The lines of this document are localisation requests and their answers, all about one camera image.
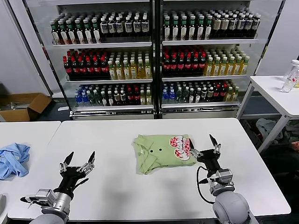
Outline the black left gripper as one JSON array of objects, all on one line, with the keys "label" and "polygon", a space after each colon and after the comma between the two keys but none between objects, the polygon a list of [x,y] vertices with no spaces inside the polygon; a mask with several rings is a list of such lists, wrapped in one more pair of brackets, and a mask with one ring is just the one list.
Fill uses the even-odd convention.
[{"label": "black left gripper", "polygon": [[71,152],[65,158],[65,160],[59,164],[62,181],[56,188],[56,192],[72,193],[79,185],[88,181],[86,174],[89,174],[95,167],[95,151],[93,151],[91,154],[88,162],[81,167],[68,167],[72,160],[73,154],[74,152]]}]

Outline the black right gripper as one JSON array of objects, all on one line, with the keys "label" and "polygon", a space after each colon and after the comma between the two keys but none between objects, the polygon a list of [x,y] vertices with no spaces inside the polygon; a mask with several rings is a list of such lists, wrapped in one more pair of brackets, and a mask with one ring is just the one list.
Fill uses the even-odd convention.
[{"label": "black right gripper", "polygon": [[217,170],[221,169],[218,159],[220,158],[220,149],[221,144],[217,142],[216,138],[214,138],[211,134],[209,134],[210,140],[212,142],[212,145],[214,146],[213,149],[198,151],[195,149],[193,143],[191,140],[190,142],[190,153],[194,157],[198,157],[198,162],[204,163],[206,166],[206,169],[209,172],[216,172]]}]

